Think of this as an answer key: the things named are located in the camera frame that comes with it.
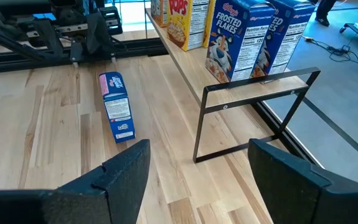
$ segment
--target blue cereal box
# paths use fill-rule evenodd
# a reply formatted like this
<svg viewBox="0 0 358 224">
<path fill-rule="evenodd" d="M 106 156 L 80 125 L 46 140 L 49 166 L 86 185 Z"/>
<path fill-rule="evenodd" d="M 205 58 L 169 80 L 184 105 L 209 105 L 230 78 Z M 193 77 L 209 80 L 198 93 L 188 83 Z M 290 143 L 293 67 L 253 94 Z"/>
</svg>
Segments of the blue cereal box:
<svg viewBox="0 0 358 224">
<path fill-rule="evenodd" d="M 264 0 L 216 0 L 205 65 L 220 83 L 250 78 L 274 11 Z"/>
<path fill-rule="evenodd" d="M 128 92 L 118 72 L 107 72 L 99 77 L 101 93 L 112 134 L 116 143 L 134 139 Z"/>
<path fill-rule="evenodd" d="M 252 72 L 253 77 L 285 71 L 315 7 L 305 0 L 268 1 L 276 7 L 276 12 Z"/>
</svg>

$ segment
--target wooden shelf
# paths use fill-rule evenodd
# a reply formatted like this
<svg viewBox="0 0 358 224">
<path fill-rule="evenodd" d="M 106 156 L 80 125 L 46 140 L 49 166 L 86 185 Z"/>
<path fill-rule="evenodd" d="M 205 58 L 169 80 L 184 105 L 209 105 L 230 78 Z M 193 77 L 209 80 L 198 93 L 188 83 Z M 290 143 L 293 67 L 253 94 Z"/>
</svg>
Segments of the wooden shelf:
<svg viewBox="0 0 358 224">
<path fill-rule="evenodd" d="M 150 9 L 146 9 L 146 13 L 174 63 L 178 67 L 181 75 L 187 82 L 192 94 L 196 98 L 198 104 L 200 104 L 204 87 L 219 83 L 205 68 L 207 49 L 201 47 L 187 52 L 183 51 L 167 38 L 166 28 L 161 28 L 155 23 L 154 19 L 151 17 Z M 256 96 L 269 95 L 305 86 L 307 85 L 299 77 L 288 77 L 263 85 L 255 83 L 230 90 L 213 91 L 208 94 L 207 106 L 215 106 Z"/>
</svg>

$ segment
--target wire on floor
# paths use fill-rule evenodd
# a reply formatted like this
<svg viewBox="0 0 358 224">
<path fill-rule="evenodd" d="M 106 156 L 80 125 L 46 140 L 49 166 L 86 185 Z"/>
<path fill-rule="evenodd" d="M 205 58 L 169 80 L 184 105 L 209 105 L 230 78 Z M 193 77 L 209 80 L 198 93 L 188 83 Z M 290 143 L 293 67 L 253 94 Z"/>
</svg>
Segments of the wire on floor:
<svg viewBox="0 0 358 224">
<path fill-rule="evenodd" d="M 305 37 L 305 36 L 302 36 L 302 37 L 305 39 L 306 42 L 317 45 L 317 46 L 323 48 L 324 50 L 328 51 L 330 53 L 329 59 L 333 60 L 334 62 L 354 62 L 354 63 L 358 64 L 358 56 L 356 55 L 356 53 L 350 51 L 349 49 L 346 49 L 345 45 L 342 48 L 337 49 L 337 48 L 332 47 L 324 42 L 314 40 L 312 37 Z M 353 60 L 351 58 L 350 54 L 353 54 L 356 57 L 356 60 Z M 332 56 L 337 56 L 342 59 L 337 60 L 336 58 L 333 58 Z"/>
<path fill-rule="evenodd" d="M 345 0 L 345 1 L 341 2 L 341 3 L 339 3 L 339 4 L 335 4 L 334 7 L 341 6 L 341 5 L 343 5 L 345 2 L 347 2 L 347 0 Z"/>
</svg>

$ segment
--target person's foot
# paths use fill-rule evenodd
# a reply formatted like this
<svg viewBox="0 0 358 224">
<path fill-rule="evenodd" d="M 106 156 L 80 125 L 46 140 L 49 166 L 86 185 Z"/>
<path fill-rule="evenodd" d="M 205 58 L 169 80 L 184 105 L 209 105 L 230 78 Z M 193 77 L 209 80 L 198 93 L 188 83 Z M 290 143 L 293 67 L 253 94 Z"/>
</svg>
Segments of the person's foot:
<svg viewBox="0 0 358 224">
<path fill-rule="evenodd" d="M 316 17 L 316 21 L 318 21 L 323 26 L 329 26 L 327 17 Z"/>
</svg>

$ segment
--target cereal box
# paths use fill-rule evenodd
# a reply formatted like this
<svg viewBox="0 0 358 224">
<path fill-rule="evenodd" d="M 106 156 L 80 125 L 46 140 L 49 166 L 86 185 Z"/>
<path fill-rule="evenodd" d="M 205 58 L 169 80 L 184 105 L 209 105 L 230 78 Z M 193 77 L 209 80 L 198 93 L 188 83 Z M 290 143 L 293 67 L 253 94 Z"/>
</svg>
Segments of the cereal box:
<svg viewBox="0 0 358 224">
<path fill-rule="evenodd" d="M 183 50 L 202 46 L 209 0 L 169 0 L 167 37 Z"/>
<path fill-rule="evenodd" d="M 151 0 L 151 16 L 160 27 L 166 27 L 167 0 Z"/>
<path fill-rule="evenodd" d="M 315 7 L 304 0 L 268 1 L 276 7 L 276 12 L 252 72 L 254 77 L 285 71 Z"/>
<path fill-rule="evenodd" d="M 202 46 L 204 47 L 208 47 L 209 45 L 210 28 L 212 28 L 212 20 L 214 18 L 215 2 L 216 0 L 209 0 L 208 14 L 206 16 L 204 31 L 204 42 L 202 43 Z"/>
<path fill-rule="evenodd" d="M 219 82 L 251 78 L 274 11 L 264 0 L 216 0 L 205 64 Z"/>
<path fill-rule="evenodd" d="M 128 92 L 118 72 L 103 73 L 98 77 L 105 110 L 116 143 L 134 139 Z"/>
</svg>

